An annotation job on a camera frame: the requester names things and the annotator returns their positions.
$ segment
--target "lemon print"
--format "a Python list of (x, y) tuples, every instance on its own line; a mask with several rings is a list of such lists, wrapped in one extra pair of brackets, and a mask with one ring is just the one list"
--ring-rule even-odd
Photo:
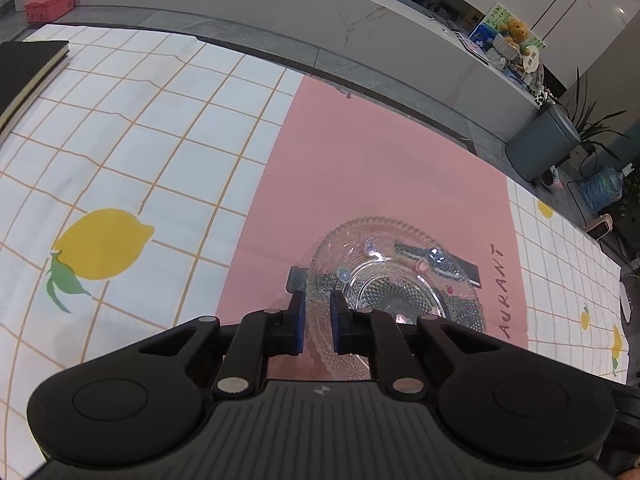
[(620, 360), (620, 351), (622, 350), (622, 338), (617, 326), (613, 326), (613, 346), (611, 347), (611, 362), (613, 364), (613, 374), (616, 374), (618, 362)]
[(587, 306), (583, 306), (583, 311), (580, 313), (580, 326), (583, 330), (587, 330), (589, 328), (589, 309)]
[(542, 200), (538, 200), (538, 210), (545, 218), (551, 218), (554, 215), (554, 210), (551, 209), (547, 204), (542, 202)]
[(69, 312), (56, 297), (56, 287), (65, 294), (89, 294), (78, 277), (105, 280), (127, 270), (154, 231), (121, 209), (98, 209), (83, 216), (53, 245), (46, 286), (50, 298)]

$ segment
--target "green plant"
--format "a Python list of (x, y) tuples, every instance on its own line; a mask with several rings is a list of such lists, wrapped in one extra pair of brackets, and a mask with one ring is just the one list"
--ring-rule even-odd
[(580, 107), (580, 71), (576, 68), (575, 72), (577, 75), (577, 79), (575, 81), (575, 110), (574, 114), (571, 116), (571, 122), (574, 124), (575, 129), (580, 135), (580, 139), (582, 141), (580, 145), (584, 147), (588, 153), (593, 153), (596, 149), (595, 147), (600, 146), (605, 152), (609, 153), (610, 156), (612, 156), (616, 160), (620, 160), (620, 158), (603, 143), (591, 139), (596, 135), (604, 134), (607, 132), (629, 139), (629, 136), (617, 132), (606, 124), (606, 121), (617, 117), (618, 115), (626, 113), (626, 110), (619, 110), (612, 114), (605, 115), (597, 121), (591, 122), (591, 115), (593, 114), (593, 109), (596, 107), (597, 101), (589, 101), (589, 104), (587, 104), (587, 91), (589, 89), (589, 81), (587, 73), (584, 73), (584, 100), (582, 101), (582, 107)]
[(640, 171), (635, 170), (629, 176), (625, 177), (625, 183), (622, 187), (622, 200), (620, 200), (618, 211), (620, 216), (625, 217), (626, 213), (637, 208), (640, 205)]

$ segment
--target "yellow lemon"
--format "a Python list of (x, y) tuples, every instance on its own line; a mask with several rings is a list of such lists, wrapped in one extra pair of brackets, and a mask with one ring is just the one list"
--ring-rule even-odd
[(613, 374), (616, 374), (616, 368), (620, 362), (620, 351), (622, 350), (622, 338), (617, 326), (613, 326), (613, 346), (611, 347), (611, 363), (613, 364)]
[(547, 204), (542, 202), (542, 200), (538, 200), (538, 210), (545, 218), (551, 218), (554, 215), (554, 210), (551, 209)]
[(584, 311), (580, 313), (580, 326), (583, 330), (587, 330), (589, 328), (589, 309), (584, 306)]
[(622, 338), (617, 326), (613, 326), (613, 346), (611, 347), (611, 356), (614, 359), (620, 358), (620, 351), (622, 350)]
[(67, 229), (54, 250), (76, 276), (104, 280), (128, 269), (154, 231), (121, 209), (98, 209)]

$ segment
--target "cable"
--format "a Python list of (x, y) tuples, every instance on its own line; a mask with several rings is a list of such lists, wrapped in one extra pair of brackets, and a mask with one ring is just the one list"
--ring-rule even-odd
[[(582, 177), (582, 180), (570, 180), (566, 183), (566, 188), (569, 190), (569, 193), (571, 193), (571, 197), (574, 199), (575, 205), (578, 208), (578, 211), (580, 211), (580, 215), (582, 216), (582, 221), (586, 224), (587, 220), (584, 217), (584, 213), (582, 212), (582, 208), (580, 207), (580, 204), (578, 203), (574, 192), (572, 191), (571, 187), (569, 186), (569, 184), (580, 184), (586, 180), (589, 180), (593, 175), (595, 175), (596, 173), (596, 168), (598, 167), (598, 152), (596, 151), (596, 160), (595, 160), (595, 164), (593, 165), (593, 172), (591, 173), (590, 176), (585, 177), (584, 174), (582, 173), (582, 166), (584, 165), (585, 161), (587, 160), (587, 158), (589, 158), (589, 155), (585, 156), (584, 159), (582, 160), (580, 167), (578, 168), (578, 171), (580, 172), (580, 176)], [(618, 252), (617, 250), (615, 250), (604, 238), (600, 238), (599, 240), (597, 240), (597, 242), (600, 244), (600, 250), (602, 250), (602, 245), (605, 245), (609, 251), (611, 251), (613, 254), (615, 254), (621, 262), (625, 262), (627, 265), (629, 264), (628, 258), (625, 258), (622, 255), (622, 245), (620, 245), (620, 240), (618, 238), (618, 236), (612, 231), (612, 234), (615, 235), (616, 237), (616, 242), (618, 243), (618, 247), (620, 248), (620, 252)]]
[(569, 193), (571, 193), (571, 197), (574, 199), (575, 205), (578, 207), (578, 211), (580, 211), (580, 215), (582, 216), (582, 221), (586, 224), (587, 223), (587, 219), (584, 217), (584, 213), (582, 212), (582, 208), (580, 207), (580, 204), (578, 204), (578, 201), (574, 195), (574, 192), (571, 190), (571, 186), (569, 186), (569, 184), (574, 184), (574, 183), (582, 183), (585, 180), (589, 180), (593, 175), (595, 175), (596, 173), (596, 168), (598, 167), (598, 152), (596, 150), (596, 160), (595, 160), (595, 164), (593, 165), (593, 173), (591, 173), (590, 176), (585, 177), (582, 174), (582, 167), (584, 165), (584, 163), (587, 161), (587, 159), (589, 158), (589, 155), (585, 156), (584, 159), (582, 160), (582, 162), (580, 163), (580, 167), (578, 168), (578, 172), (580, 173), (580, 176), (582, 177), (582, 180), (570, 180), (569, 182), (566, 183), (566, 188), (569, 190)]

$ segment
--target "gray trash can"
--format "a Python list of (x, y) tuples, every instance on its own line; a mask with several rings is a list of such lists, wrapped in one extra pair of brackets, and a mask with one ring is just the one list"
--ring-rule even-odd
[(560, 105), (552, 105), (521, 129), (506, 147), (509, 162), (530, 182), (580, 144), (580, 135)]

